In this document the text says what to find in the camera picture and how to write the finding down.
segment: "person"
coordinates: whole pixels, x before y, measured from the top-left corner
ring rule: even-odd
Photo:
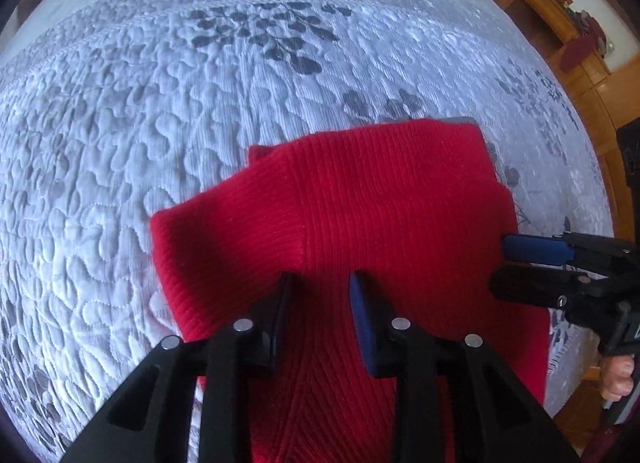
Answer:
[[[633,390],[631,373],[634,370],[633,357],[610,357],[600,365],[600,394],[604,399],[619,401]]]

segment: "metal rivet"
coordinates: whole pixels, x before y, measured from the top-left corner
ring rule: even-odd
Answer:
[[[242,333],[243,331],[249,331],[254,327],[254,321],[250,318],[239,318],[234,322],[234,329],[238,333]]]
[[[482,337],[471,333],[465,337],[465,344],[470,348],[479,348],[482,345]]]
[[[404,317],[396,317],[391,321],[391,327],[404,331],[405,329],[411,328],[411,321]]]
[[[618,303],[618,311],[620,313],[629,313],[631,311],[631,304],[626,300],[621,300]]]
[[[180,345],[180,337],[176,335],[169,335],[164,337],[160,343],[162,349],[175,349]]]

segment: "red sweater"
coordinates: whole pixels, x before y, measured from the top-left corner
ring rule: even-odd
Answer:
[[[253,149],[250,166],[151,220],[162,289],[187,341],[272,291],[303,287],[274,379],[252,380],[258,463],[383,463],[394,381],[360,361],[348,275],[367,269],[432,334],[478,333],[542,401],[548,313],[495,300],[500,237],[516,232],[478,128],[422,119]]]

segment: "mattress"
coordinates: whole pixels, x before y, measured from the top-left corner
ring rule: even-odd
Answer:
[[[177,331],[149,216],[252,144],[464,117],[523,233],[612,235],[578,115],[490,0],[100,0],[2,66],[0,108],[0,401],[43,461]],[[553,317],[551,414],[594,348]]]

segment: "wooden cabinet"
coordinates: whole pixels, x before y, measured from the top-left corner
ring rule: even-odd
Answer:
[[[633,239],[631,192],[616,129],[640,117],[640,55],[613,74],[597,53],[573,70],[561,71],[566,44],[579,35],[564,8],[556,0],[494,1],[546,60],[574,103],[598,156],[616,237]]]

